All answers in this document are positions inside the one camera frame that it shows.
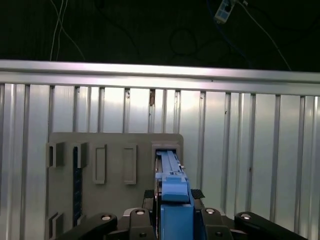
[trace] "gray plastic panel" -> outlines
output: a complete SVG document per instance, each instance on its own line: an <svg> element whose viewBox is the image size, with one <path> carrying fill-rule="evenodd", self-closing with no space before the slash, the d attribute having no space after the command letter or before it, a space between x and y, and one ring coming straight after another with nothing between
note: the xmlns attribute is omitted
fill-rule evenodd
<svg viewBox="0 0 320 240"><path fill-rule="evenodd" d="M180 134L52 133L47 144L45 239L73 227L75 166L82 169L81 216L77 224L101 212L121 217L125 210L140 207L145 190L154 188L158 149L176 150L183 165ZM55 158L55 162L63 164L52 164Z"/></svg>

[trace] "vertical rib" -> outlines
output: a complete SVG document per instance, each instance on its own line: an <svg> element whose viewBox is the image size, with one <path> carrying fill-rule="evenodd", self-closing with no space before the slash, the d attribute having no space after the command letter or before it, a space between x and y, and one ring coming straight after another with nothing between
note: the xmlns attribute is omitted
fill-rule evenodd
<svg viewBox="0 0 320 240"><path fill-rule="evenodd" d="M123 106L123 133L129 132L130 117L130 89L124 90L124 106Z"/></svg>
<svg viewBox="0 0 320 240"><path fill-rule="evenodd" d="M20 202L20 233L19 239L23 240L25 235L26 219L26 182L28 161L28 137L29 137L29 109L30 109L30 86L24 88L24 112L22 133L22 159L21 159L21 202Z"/></svg>
<svg viewBox="0 0 320 240"><path fill-rule="evenodd" d="M279 133L280 133L280 103L281 103L281 97L279 95L275 96L272 180L271 180L271 195L270 195L270 221L272 222L274 222L276 218Z"/></svg>
<svg viewBox="0 0 320 240"><path fill-rule="evenodd" d="M181 92L175 92L174 112L173 112L173 133L180 132L180 116L181 116Z"/></svg>
<svg viewBox="0 0 320 240"><path fill-rule="evenodd" d="M228 186L228 160L229 160L229 137L230 137L230 111L231 94L225 95L224 111L224 138L223 138L223 157L222 157L222 187L221 187L221 209L226 212L227 207L227 186Z"/></svg>
<svg viewBox="0 0 320 240"><path fill-rule="evenodd" d="M250 98L250 120L249 120L249 175L248 175L248 192L246 198L245 210L251 211L252 198L252 176L254 165L254 146L255 146L255 128L256 128L256 95L252 94Z"/></svg>
<svg viewBox="0 0 320 240"><path fill-rule="evenodd" d="M91 101L91 90L89 92L89 98ZM89 119L90 119L90 115L91 115L91 104L89 104ZM98 133L102 133L103 132L103 128L104 128L104 109L105 109L105 88L102 87L99 89L99 96L98 96L98 127L97 127L97 132Z"/></svg>
<svg viewBox="0 0 320 240"><path fill-rule="evenodd" d="M200 95L199 106L199 140L198 140L198 165L197 165L197 189L202 190L203 166L204 166L204 141L205 141L205 120L206 120L206 93Z"/></svg>
<svg viewBox="0 0 320 240"><path fill-rule="evenodd" d="M78 94L79 94L80 87L76 86L74 87L74 94L73 94L73 117L72 117L72 131L76 132L77 131L77 125L78 125L78 120L77 120L77 105L78 105Z"/></svg>
<svg viewBox="0 0 320 240"><path fill-rule="evenodd" d="M302 168L304 155L304 136L305 136L305 106L306 98L300 98L299 112L299 137L297 153L297 173L296 173L296 190L295 190L295 209L294 209L294 232L299 233L300 228L300 208L301 208L301 188L302 188Z"/></svg>

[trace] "corrugated metal wall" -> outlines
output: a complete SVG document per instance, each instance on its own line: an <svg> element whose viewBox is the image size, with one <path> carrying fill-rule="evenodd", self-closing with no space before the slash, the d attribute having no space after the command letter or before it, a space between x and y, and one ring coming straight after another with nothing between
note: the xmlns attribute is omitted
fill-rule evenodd
<svg viewBox="0 0 320 240"><path fill-rule="evenodd" d="M0 239L44 238L51 132L180 133L207 207L319 239L317 96L6 83L0 116Z"/></svg>

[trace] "screw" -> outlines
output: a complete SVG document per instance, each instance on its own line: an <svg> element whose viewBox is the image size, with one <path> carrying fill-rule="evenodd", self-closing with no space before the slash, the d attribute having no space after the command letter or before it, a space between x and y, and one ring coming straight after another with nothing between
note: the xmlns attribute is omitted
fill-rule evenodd
<svg viewBox="0 0 320 240"><path fill-rule="evenodd" d="M242 214L241 217L245 220L250 220L251 219L251 216L248 215L248 214Z"/></svg>
<svg viewBox="0 0 320 240"><path fill-rule="evenodd" d="M215 210L213 210L212 208L207 208L205 210L208 214L214 214L215 213Z"/></svg>
<svg viewBox="0 0 320 240"><path fill-rule="evenodd" d="M145 211L143 211L143 210L138 210L138 211L136 211L136 214L137 215L143 215L145 213Z"/></svg>
<svg viewBox="0 0 320 240"><path fill-rule="evenodd" d="M103 221L109 221L111 219L111 217L110 216L102 216L101 219Z"/></svg>

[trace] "slot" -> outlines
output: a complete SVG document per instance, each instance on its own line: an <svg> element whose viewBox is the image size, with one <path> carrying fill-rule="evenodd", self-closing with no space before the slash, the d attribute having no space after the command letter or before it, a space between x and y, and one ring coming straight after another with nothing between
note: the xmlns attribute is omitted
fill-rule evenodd
<svg viewBox="0 0 320 240"><path fill-rule="evenodd" d="M54 147L49 146L49 167L54 165Z"/></svg>
<svg viewBox="0 0 320 240"><path fill-rule="evenodd" d="M73 226L78 225L78 219L82 215L82 168L78 168L79 148L72 150L73 158Z"/></svg>
<svg viewBox="0 0 320 240"><path fill-rule="evenodd" d="M54 214L52 217L49 218L49 239L52 239L54 236L54 218L58 216L58 213Z"/></svg>

